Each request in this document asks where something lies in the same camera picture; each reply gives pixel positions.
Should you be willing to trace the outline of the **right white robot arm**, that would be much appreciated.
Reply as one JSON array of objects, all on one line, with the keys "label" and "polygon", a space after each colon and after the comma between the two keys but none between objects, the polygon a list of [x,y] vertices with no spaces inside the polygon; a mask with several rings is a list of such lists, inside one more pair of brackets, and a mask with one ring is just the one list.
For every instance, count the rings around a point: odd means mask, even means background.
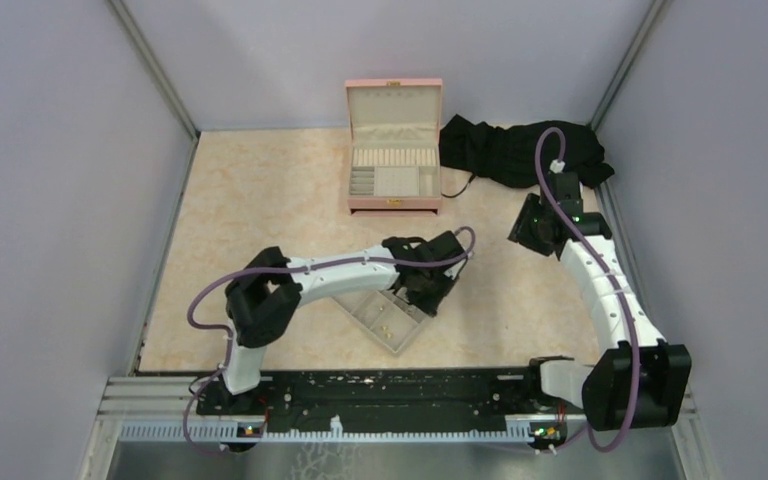
[{"label": "right white robot arm", "polygon": [[550,173],[527,196],[510,241],[555,256],[572,275],[589,313],[600,352],[585,365],[555,356],[531,361],[535,377],[523,398],[536,412],[560,400],[581,409],[596,431],[672,426],[678,420],[692,367],[688,349],[652,324],[616,253],[599,212],[587,212],[574,173]]}]

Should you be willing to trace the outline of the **pink jewelry box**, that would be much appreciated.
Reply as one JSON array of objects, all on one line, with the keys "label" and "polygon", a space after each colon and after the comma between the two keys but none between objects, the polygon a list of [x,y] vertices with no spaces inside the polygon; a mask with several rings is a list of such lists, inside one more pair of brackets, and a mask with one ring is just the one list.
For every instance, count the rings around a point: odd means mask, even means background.
[{"label": "pink jewelry box", "polygon": [[345,82],[352,216],[436,216],[442,206],[440,78]]}]

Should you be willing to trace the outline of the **grey divided drawer tray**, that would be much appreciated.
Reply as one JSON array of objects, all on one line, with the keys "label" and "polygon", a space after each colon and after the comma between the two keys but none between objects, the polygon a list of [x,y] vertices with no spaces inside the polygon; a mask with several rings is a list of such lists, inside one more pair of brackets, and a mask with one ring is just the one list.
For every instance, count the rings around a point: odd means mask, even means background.
[{"label": "grey divided drawer tray", "polygon": [[[430,318],[417,306],[409,304],[404,288],[392,291],[357,291],[332,298],[366,334],[394,356],[401,355],[419,335]],[[387,325],[388,330],[380,330]],[[385,334],[391,332],[392,338]]]}]

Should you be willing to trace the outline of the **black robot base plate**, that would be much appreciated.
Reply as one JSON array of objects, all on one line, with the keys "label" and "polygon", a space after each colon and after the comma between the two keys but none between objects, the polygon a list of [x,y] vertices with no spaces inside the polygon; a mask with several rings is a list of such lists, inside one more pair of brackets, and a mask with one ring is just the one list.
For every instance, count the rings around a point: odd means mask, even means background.
[{"label": "black robot base plate", "polygon": [[269,433],[501,433],[512,416],[569,419],[580,408],[539,392],[530,367],[267,371],[252,390],[223,381],[197,399],[203,416],[259,416]]}]

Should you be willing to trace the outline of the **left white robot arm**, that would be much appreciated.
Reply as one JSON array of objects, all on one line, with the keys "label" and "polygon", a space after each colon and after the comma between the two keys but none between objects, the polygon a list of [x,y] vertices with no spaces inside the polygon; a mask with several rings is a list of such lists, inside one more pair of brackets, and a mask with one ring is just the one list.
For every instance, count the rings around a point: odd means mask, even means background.
[{"label": "left white robot arm", "polygon": [[343,294],[389,291],[434,316],[473,249],[447,230],[430,240],[393,236],[358,252],[321,258],[290,257],[277,246],[262,250],[224,288],[233,334],[221,401],[237,414],[257,406],[266,348],[301,307]]}]

